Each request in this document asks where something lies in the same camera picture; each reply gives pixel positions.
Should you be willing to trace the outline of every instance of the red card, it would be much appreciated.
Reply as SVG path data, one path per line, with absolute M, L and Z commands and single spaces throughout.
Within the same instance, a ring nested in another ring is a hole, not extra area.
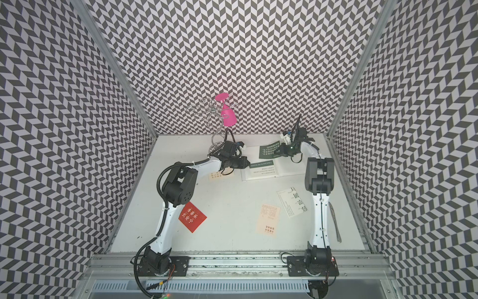
M 192 233 L 196 228 L 206 220 L 206 215 L 204 215 L 195 205 L 191 202 L 188 202 L 179 215 L 179 220 L 189 229 Z

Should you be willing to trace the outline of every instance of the white work surface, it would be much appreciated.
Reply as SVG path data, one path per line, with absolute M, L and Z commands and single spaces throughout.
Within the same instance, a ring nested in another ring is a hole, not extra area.
M 280 140 L 279 135 L 235 135 L 236 141 L 247 146 L 267 145 Z M 310 134 L 325 156 L 330 156 L 324 136 Z M 146 165 L 125 218 L 111 246 L 111 252 L 136 252 L 156 233 L 162 215 L 163 200 L 156 191 L 156 179 L 166 167 L 177 161 L 189 163 L 206 158 L 211 136 L 159 136 Z M 277 191 L 295 187 L 309 211 L 289 218 Z M 313 219 L 312 194 L 305 190 L 304 175 L 242 181 L 240 170 L 233 177 L 197 181 L 191 202 L 207 219 L 191 233 L 177 222 L 173 251 L 288 251 L 305 250 Z M 362 239 L 335 174 L 334 190 L 330 195 L 342 243 L 337 242 L 332 216 L 328 215 L 328 238 L 334 250 L 364 250 Z M 256 233 L 262 204 L 281 208 L 276 236 Z

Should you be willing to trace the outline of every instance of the black and white pattern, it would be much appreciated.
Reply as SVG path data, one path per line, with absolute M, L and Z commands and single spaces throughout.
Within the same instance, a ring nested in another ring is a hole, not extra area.
M 478 298 L 478 1 L 400 1 L 333 140 L 407 298 Z
M 0 22 L 0 297 L 69 296 L 153 138 L 66 0 Z
M 383 0 L 86 0 L 160 134 L 211 133 L 186 107 L 228 92 L 238 133 L 301 113 L 325 132 Z

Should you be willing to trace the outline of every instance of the wire connector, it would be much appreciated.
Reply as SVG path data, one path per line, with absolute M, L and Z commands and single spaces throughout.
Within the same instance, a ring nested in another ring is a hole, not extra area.
M 286 145 L 291 144 L 291 133 L 290 133 L 290 131 L 289 132 L 284 131 L 281 134 L 281 139 L 284 140 Z

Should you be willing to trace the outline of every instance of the metal grate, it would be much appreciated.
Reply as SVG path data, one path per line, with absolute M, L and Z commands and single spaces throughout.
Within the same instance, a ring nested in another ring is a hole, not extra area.
M 93 285 L 93 292 L 126 291 L 128 280 L 97 280 Z
M 159 280 L 148 280 L 147 286 L 158 283 Z M 163 287 L 151 289 L 150 292 L 162 292 Z M 178 293 L 305 293 L 309 288 L 307 282 L 294 280 L 171 280 L 167 292 Z

